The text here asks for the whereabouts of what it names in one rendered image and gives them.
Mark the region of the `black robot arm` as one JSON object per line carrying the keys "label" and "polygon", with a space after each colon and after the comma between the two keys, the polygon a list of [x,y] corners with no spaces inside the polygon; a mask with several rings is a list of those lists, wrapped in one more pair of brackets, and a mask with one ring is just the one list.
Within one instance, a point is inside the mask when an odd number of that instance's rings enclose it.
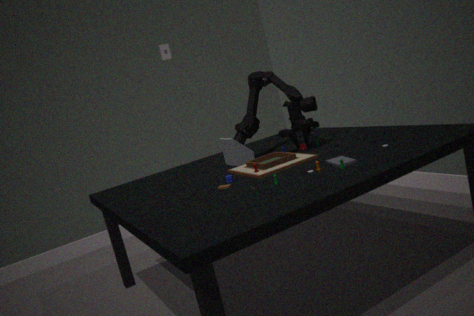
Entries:
{"label": "black robot arm", "polygon": [[[263,78],[267,78],[263,80]],[[291,102],[285,101],[283,107],[288,108],[289,116],[298,115],[301,111],[309,112],[318,109],[315,96],[303,98],[298,89],[294,86],[286,84],[283,80],[277,77],[272,71],[253,72],[248,76],[249,84],[249,100],[247,105],[247,113],[243,121],[235,125],[237,133],[234,140],[244,145],[246,139],[250,139],[259,129],[260,121],[256,118],[257,105],[259,99],[259,91],[263,86],[273,83],[276,87],[282,90]],[[310,129],[313,126],[313,118],[306,120],[305,116],[302,119],[295,118],[294,126],[301,131]],[[245,130],[245,132],[244,132]]]}

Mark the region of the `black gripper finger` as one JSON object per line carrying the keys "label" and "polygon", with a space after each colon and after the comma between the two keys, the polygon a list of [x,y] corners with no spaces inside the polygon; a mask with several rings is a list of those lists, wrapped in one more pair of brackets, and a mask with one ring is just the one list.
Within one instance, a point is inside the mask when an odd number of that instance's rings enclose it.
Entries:
{"label": "black gripper finger", "polygon": [[303,137],[305,139],[306,146],[308,146],[309,136],[310,136],[310,133],[312,132],[312,130],[302,131],[303,132]]}
{"label": "black gripper finger", "polygon": [[288,136],[288,137],[293,141],[293,143],[295,143],[296,147],[299,148],[299,143],[298,143],[298,140],[297,140],[297,134],[293,135],[293,136]]}

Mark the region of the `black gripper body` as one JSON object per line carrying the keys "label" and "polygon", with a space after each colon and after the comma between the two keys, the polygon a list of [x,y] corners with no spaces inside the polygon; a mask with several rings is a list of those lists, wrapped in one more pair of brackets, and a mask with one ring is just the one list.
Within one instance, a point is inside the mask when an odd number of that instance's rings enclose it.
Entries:
{"label": "black gripper body", "polygon": [[[295,128],[295,126],[294,126],[294,122],[295,122],[295,118],[296,118],[296,117],[298,117],[298,119],[302,119],[303,115],[302,115],[302,113],[300,113],[300,114],[298,114],[298,115],[292,115],[292,116],[290,116],[289,120],[291,121],[291,124],[292,124],[291,129],[284,129],[284,130],[279,131],[279,136],[280,136],[280,137],[293,136],[293,135],[295,135],[295,132],[300,131],[299,128]],[[311,130],[311,127],[313,127],[313,128],[318,128],[318,127],[319,127],[319,122],[314,121],[314,125],[313,125],[313,126],[310,126],[310,129],[306,129],[306,130],[304,130],[304,131],[309,131],[309,130]]]}

